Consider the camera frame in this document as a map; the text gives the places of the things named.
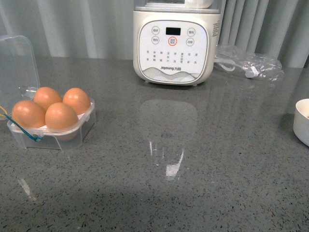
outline plastic bag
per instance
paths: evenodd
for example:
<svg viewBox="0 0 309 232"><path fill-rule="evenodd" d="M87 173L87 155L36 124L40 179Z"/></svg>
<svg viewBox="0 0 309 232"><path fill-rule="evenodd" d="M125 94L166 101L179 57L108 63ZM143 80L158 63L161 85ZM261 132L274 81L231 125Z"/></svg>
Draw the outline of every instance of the plastic bag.
<svg viewBox="0 0 309 232"><path fill-rule="evenodd" d="M236 46L216 47L214 66L231 74L271 81L283 77L280 61L268 55L243 52Z"/></svg>

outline granite countertop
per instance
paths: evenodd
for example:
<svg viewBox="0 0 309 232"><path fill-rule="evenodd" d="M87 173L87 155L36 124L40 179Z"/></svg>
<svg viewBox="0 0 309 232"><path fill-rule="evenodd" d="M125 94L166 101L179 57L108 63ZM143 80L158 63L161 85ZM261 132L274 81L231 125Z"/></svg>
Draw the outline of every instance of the granite countertop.
<svg viewBox="0 0 309 232"><path fill-rule="evenodd" d="M177 87L131 60L36 62L41 86L84 89L97 122L61 152L19 148L0 121L0 231L308 231L309 148L293 133L308 69Z"/></svg>

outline gray curtain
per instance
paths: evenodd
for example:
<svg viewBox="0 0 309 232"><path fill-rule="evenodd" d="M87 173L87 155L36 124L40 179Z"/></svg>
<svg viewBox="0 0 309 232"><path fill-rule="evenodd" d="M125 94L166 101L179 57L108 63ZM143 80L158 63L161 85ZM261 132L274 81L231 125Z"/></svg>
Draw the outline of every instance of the gray curtain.
<svg viewBox="0 0 309 232"><path fill-rule="evenodd" d="M133 0L0 0L0 35L28 37L35 56L133 59ZM219 44L307 66L308 0L223 0Z"/></svg>

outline egg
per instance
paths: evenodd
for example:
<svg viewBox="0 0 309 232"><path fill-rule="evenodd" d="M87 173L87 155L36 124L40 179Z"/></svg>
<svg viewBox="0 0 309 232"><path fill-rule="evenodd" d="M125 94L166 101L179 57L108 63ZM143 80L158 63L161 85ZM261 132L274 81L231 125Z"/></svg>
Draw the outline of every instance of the egg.
<svg viewBox="0 0 309 232"><path fill-rule="evenodd" d="M41 105L47 111L48 107L52 104L62 102L62 98L53 88L41 87L36 91L33 101Z"/></svg>
<svg viewBox="0 0 309 232"><path fill-rule="evenodd" d="M46 111L46 127L49 129L66 129L78 122L76 112L62 102L52 104Z"/></svg>
<svg viewBox="0 0 309 232"><path fill-rule="evenodd" d="M69 89L62 102L71 106L77 115L84 114L91 105L89 96L80 88Z"/></svg>
<svg viewBox="0 0 309 232"><path fill-rule="evenodd" d="M12 109L12 119L21 127L39 128L45 125L45 110L30 100L22 100Z"/></svg>

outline wavy pattern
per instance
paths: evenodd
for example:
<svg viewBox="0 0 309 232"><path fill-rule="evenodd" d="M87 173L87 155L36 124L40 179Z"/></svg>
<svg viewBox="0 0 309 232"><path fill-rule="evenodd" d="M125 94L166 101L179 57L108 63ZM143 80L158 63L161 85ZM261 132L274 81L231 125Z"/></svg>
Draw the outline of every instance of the wavy pattern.
<svg viewBox="0 0 309 232"><path fill-rule="evenodd" d="M143 73L149 79L166 82L190 82L196 80L199 76L198 73L189 74L187 72L178 72L173 75L168 75L156 68L148 68L144 70Z"/></svg>

